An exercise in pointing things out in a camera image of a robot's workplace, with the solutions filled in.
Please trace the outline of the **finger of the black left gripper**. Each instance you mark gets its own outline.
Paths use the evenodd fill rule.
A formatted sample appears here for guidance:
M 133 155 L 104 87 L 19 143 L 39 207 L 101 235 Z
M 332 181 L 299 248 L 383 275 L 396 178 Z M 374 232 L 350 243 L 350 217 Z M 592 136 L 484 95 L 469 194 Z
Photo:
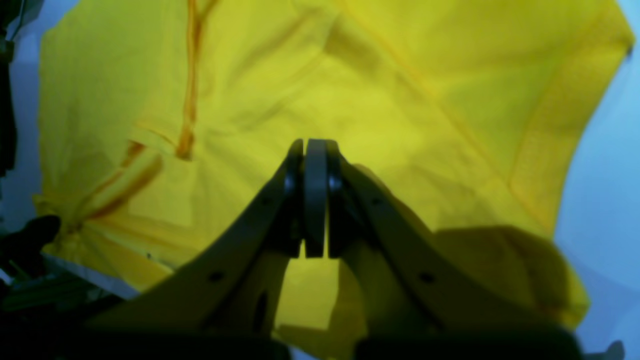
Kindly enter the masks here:
M 43 276 L 46 266 L 42 249 L 56 239 L 62 221 L 46 215 L 32 219 L 17 232 L 7 234 L 0 242 L 0 266 L 9 276 Z

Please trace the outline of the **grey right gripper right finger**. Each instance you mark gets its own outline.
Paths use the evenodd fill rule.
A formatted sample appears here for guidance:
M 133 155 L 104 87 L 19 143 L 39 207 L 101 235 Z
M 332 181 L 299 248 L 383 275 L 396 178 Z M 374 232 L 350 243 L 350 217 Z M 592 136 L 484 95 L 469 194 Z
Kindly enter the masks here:
M 355 360 L 580 360 L 573 335 L 512 303 L 446 260 L 432 233 L 350 164 L 316 141 L 316 186 L 330 258 L 362 293 L 368 335 Z

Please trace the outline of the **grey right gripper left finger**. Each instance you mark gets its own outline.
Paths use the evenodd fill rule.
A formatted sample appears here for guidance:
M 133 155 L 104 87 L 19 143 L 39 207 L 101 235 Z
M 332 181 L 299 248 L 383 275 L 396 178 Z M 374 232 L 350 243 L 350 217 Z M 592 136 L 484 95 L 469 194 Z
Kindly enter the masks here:
M 317 141 L 295 141 L 242 214 L 201 255 L 87 321 L 99 360 L 288 360 L 271 339 L 290 260 L 317 255 Z

